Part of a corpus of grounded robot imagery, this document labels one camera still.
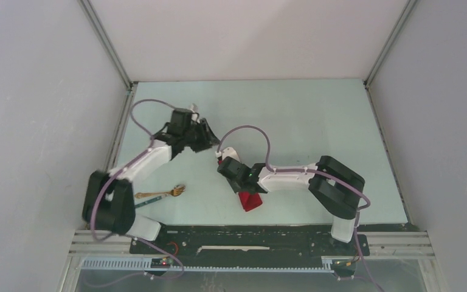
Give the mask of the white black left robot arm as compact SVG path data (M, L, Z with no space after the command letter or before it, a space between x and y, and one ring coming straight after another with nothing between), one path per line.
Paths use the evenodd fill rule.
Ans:
M137 214L134 203L136 179L145 180L186 148L195 153L217 146L220 140L206 118L195 109L173 108L170 120L156 133L149 133L146 148L123 166L96 170L88 181L82 217L91 232L108 231L144 239L153 253L165 251L168 237L162 223Z

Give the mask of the red cloth napkin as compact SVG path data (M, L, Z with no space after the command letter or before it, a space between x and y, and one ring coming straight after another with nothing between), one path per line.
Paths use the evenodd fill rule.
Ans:
M253 189L245 188L251 172L250 167L234 158L227 157L218 160L217 172L226 178L233 192L238 195L245 212L254 210L263 204L258 192L250 192Z

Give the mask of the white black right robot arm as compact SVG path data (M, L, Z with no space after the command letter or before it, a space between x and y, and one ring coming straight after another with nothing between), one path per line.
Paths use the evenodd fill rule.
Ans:
M265 163L252 167L240 161L238 153L227 147L217 151L217 172L236 193L269 193L280 190L307 190L332 214L329 245L336 254L345 254L354 245L353 235L365 179L331 156L319 162L295 167L272 167Z

